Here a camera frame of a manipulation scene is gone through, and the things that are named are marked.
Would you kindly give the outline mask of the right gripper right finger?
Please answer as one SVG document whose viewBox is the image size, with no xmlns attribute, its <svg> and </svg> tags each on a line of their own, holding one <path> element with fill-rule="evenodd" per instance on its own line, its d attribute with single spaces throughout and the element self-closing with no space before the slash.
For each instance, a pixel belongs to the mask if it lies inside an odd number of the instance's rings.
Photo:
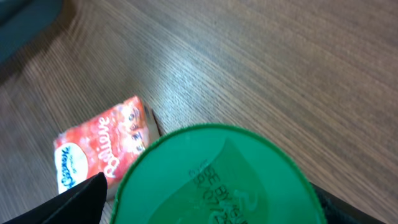
<svg viewBox="0 0 398 224">
<path fill-rule="evenodd" d="M 321 187 L 312 184 L 328 224 L 384 224 Z"/>
</svg>

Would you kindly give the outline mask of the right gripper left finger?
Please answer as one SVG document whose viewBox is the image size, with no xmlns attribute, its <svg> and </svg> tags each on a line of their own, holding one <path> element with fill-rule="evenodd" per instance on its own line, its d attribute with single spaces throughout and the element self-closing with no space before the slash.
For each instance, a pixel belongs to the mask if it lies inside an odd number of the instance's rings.
<svg viewBox="0 0 398 224">
<path fill-rule="evenodd" d="M 100 172 L 4 224 L 99 224 L 107 191 Z"/>
</svg>

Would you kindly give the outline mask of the orange snack packet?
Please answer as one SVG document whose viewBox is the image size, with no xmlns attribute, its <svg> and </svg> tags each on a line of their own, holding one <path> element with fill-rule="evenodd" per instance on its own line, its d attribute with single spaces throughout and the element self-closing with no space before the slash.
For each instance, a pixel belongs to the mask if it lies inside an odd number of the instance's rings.
<svg viewBox="0 0 398 224">
<path fill-rule="evenodd" d="M 159 137 L 152 108 L 137 96 L 69 128 L 53 142 L 58 192 L 101 172 L 113 198 L 127 170 Z"/>
</svg>

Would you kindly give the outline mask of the green lid spice jar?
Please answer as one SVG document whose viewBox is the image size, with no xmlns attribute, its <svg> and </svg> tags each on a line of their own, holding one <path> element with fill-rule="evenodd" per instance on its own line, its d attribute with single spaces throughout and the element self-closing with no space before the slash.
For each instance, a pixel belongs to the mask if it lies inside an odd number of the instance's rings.
<svg viewBox="0 0 398 224">
<path fill-rule="evenodd" d="M 162 136 L 126 172 L 111 223 L 325 223 L 296 163 L 264 137 L 226 124 Z"/>
</svg>

